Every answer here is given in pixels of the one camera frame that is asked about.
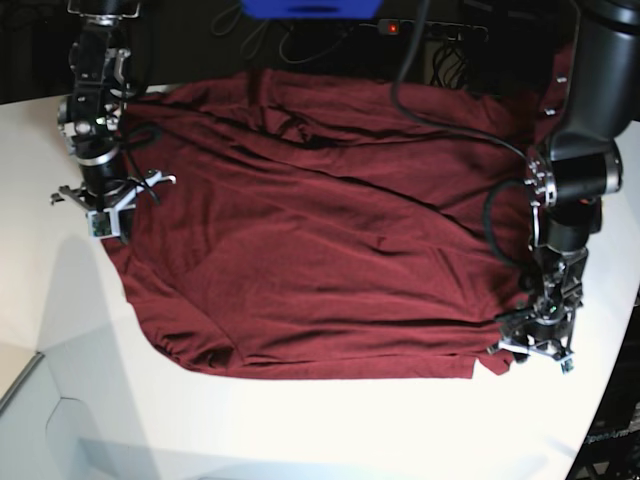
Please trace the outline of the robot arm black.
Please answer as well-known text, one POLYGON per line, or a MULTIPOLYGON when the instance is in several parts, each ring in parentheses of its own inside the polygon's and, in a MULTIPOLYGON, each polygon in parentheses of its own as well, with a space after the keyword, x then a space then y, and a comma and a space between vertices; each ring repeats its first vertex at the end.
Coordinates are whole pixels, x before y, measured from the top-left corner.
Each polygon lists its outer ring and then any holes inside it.
POLYGON ((142 95, 130 77, 132 52, 121 23, 138 18, 143 1, 68 1, 67 12, 81 20, 69 51, 71 93, 58 110, 58 130, 76 159, 82 183, 62 187, 53 202, 69 198, 86 211, 102 212, 116 199, 150 185, 141 174, 131 177, 123 158, 127 141, 119 123, 127 104, 142 95))
POLYGON ((571 69, 559 122, 527 155, 488 132, 429 121, 400 101, 399 90, 425 30, 429 4, 418 5, 411 40, 392 83, 393 106, 406 118, 473 140, 489 141, 526 162, 523 179, 495 184, 483 204, 482 224, 492 254, 517 269, 529 295, 525 307, 495 317, 500 339, 489 347, 509 351, 519 362, 533 355, 573 368, 571 348, 576 313, 583 305, 582 275, 589 237, 601 229, 602 199, 623 184, 623 161, 616 144, 633 121, 639 101, 639 4, 636 1, 578 1, 571 69), (508 256, 492 224, 498 195, 525 190, 531 211, 529 261, 508 256))

